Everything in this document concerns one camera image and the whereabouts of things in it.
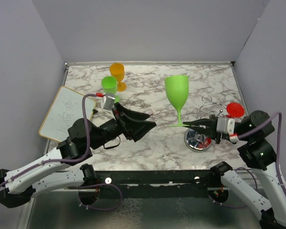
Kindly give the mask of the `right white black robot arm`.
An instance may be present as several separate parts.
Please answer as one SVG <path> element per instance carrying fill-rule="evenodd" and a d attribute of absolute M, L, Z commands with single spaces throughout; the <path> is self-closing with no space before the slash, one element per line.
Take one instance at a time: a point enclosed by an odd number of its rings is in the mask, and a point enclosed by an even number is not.
<path fill-rule="evenodd" d="M 286 229 L 286 183 L 279 166 L 279 150 L 274 150 L 266 137 L 274 132 L 268 113 L 256 110 L 241 122 L 234 117 L 211 116 L 183 124 L 216 143 L 225 139 L 233 144 L 245 141 L 237 150 L 245 164 L 256 175 L 266 197 L 249 186 L 226 162 L 211 168 L 210 183 L 224 185 L 233 191 L 255 214 L 263 229 Z"/>

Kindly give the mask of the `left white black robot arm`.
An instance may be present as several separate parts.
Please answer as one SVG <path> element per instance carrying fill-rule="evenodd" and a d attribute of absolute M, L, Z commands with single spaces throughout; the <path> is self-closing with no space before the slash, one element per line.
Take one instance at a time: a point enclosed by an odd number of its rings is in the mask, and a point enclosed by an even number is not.
<path fill-rule="evenodd" d="M 26 204 L 43 191 L 63 187 L 91 188 L 99 182 L 92 165 L 84 164 L 75 172 L 59 173 L 92 157 L 92 150 L 124 135 L 134 142 L 156 127 L 150 115 L 132 111 L 115 103 L 114 117 L 96 126 L 86 117 L 68 129 L 68 137 L 56 148 L 15 170 L 0 169 L 0 203 L 8 208 Z"/>

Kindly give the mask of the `green wine glass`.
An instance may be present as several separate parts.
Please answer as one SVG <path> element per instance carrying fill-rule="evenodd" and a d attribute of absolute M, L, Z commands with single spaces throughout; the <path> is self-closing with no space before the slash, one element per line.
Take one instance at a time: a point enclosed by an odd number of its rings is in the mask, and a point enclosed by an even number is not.
<path fill-rule="evenodd" d="M 173 75 L 164 80 L 166 97 L 177 111 L 178 124 L 171 127 L 187 126 L 181 121 L 181 110 L 189 96 L 189 78 L 186 75 Z"/>
<path fill-rule="evenodd" d="M 106 76 L 102 79 L 102 88 L 105 93 L 114 94 L 115 102 L 120 101 L 120 97 L 116 95 L 117 92 L 117 81 L 113 76 Z"/>

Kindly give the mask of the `orange plastic wine glass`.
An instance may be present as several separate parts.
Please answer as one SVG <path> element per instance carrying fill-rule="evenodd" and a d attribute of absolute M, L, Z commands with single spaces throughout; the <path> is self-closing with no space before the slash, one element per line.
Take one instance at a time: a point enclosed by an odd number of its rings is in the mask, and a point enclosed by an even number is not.
<path fill-rule="evenodd" d="M 113 63 L 110 68 L 111 76 L 114 77 L 117 81 L 117 91 L 123 92 L 126 90 L 127 85 L 123 82 L 125 72 L 124 72 L 124 65 L 121 63 Z"/>

